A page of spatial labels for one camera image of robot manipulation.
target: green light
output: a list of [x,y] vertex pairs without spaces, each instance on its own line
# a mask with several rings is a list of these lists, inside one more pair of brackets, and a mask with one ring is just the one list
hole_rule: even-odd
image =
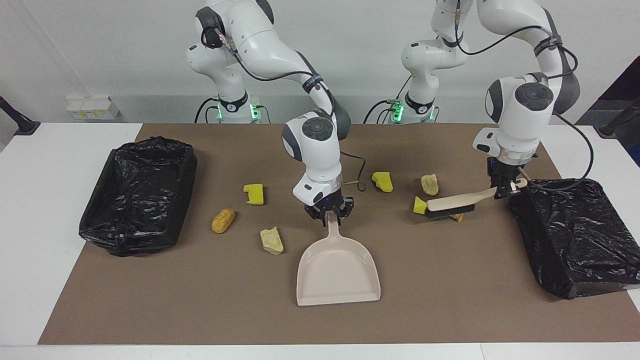
[[251,113],[254,120],[260,118],[260,111],[258,111],[253,104],[251,105]]
[[404,112],[404,106],[400,102],[396,102],[396,109],[394,110],[394,121],[402,121],[402,113]]

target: trash bag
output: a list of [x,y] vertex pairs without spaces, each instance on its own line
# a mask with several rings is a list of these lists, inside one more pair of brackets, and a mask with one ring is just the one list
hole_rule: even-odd
[[116,256],[174,246],[196,165],[191,145],[162,137],[111,151],[80,221],[80,236]]
[[[534,181],[545,188],[574,182]],[[528,186],[509,206],[547,292],[574,299],[640,287],[640,248],[596,181],[566,192]]]

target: dustpan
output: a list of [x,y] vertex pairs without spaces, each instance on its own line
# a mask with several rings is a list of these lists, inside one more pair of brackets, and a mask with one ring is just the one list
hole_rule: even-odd
[[380,300],[373,257],[361,243],[340,235],[334,212],[326,213],[329,235],[309,246],[298,266],[299,306]]

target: brown table surface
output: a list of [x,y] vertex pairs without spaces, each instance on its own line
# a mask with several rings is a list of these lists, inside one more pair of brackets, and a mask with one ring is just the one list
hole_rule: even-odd
[[[439,196],[484,190],[485,157],[471,148],[482,126],[354,126],[342,150],[365,156],[364,193],[342,233],[364,244],[380,274],[379,302],[298,307],[303,251],[326,236],[291,190],[304,166],[286,155],[281,125],[145,124],[138,140],[194,146],[198,170],[178,245],[118,258],[87,244],[41,344],[338,344],[640,341],[640,315],[626,292],[561,300],[535,282],[504,200],[487,200],[460,224],[412,213],[420,177],[437,174]],[[546,151],[527,168],[559,174]],[[345,181],[360,162],[342,159]],[[392,193],[370,182],[390,171]],[[246,204],[243,185],[262,183],[266,205]],[[211,231],[223,208],[227,233]],[[278,226],[285,254],[262,250],[259,231]]]

